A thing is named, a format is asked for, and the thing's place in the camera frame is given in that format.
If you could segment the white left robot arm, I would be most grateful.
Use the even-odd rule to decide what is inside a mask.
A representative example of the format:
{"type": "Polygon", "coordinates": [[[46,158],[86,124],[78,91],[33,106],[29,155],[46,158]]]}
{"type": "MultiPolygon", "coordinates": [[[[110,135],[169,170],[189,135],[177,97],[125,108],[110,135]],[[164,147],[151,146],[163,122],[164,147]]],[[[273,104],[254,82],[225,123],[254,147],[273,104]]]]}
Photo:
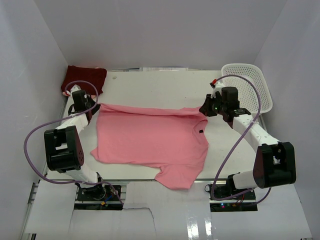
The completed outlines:
{"type": "Polygon", "coordinates": [[[100,175],[85,164],[79,133],[90,123],[99,109],[72,116],[60,126],[44,132],[46,163],[51,171],[66,174],[81,184],[96,184],[100,175]]]}

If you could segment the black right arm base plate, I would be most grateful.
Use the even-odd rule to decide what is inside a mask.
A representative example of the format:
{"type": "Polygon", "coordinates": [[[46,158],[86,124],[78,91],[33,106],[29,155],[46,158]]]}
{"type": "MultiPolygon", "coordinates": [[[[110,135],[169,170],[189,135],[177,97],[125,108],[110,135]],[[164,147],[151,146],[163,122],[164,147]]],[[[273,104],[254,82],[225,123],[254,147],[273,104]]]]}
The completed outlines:
{"type": "Polygon", "coordinates": [[[209,197],[210,211],[214,212],[255,212],[258,210],[256,205],[256,195],[252,190],[237,197],[227,200],[213,200],[209,197]]]}

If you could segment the white perforated plastic basket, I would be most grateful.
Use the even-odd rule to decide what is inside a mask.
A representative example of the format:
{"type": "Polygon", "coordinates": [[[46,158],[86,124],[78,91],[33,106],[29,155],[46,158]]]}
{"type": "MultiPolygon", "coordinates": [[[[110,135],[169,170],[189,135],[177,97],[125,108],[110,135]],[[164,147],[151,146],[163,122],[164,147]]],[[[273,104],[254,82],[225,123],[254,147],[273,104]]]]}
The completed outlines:
{"type": "Polygon", "coordinates": [[[241,108],[255,115],[259,109],[258,101],[260,101],[260,114],[272,109],[273,101],[260,68],[253,64],[230,63],[221,68],[221,74],[229,76],[221,81],[226,87],[237,88],[241,108]]]}

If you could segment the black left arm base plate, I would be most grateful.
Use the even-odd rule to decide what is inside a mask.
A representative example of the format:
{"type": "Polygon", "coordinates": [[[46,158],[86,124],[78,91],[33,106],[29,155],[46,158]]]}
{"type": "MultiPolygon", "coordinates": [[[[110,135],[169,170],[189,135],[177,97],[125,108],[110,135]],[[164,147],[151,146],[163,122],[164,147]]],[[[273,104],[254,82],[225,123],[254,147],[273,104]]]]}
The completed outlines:
{"type": "Polygon", "coordinates": [[[92,210],[92,211],[121,211],[123,204],[121,200],[125,199],[124,187],[121,185],[113,185],[114,189],[110,185],[105,184],[104,190],[101,187],[91,190],[85,190],[78,187],[74,209],[75,210],[92,210]]]}

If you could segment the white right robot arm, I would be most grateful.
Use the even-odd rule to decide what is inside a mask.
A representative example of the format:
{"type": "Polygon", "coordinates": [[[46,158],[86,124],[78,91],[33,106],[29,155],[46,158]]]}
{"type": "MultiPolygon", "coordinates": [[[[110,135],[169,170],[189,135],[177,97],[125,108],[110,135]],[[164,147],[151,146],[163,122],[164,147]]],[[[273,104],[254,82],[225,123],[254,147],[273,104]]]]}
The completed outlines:
{"type": "Polygon", "coordinates": [[[297,180],[295,148],[267,133],[256,118],[240,107],[236,87],[222,87],[205,97],[199,112],[206,117],[221,115],[255,152],[252,170],[231,174],[224,185],[210,186],[210,197],[229,200],[256,188],[265,189],[294,184],[297,180]]]}

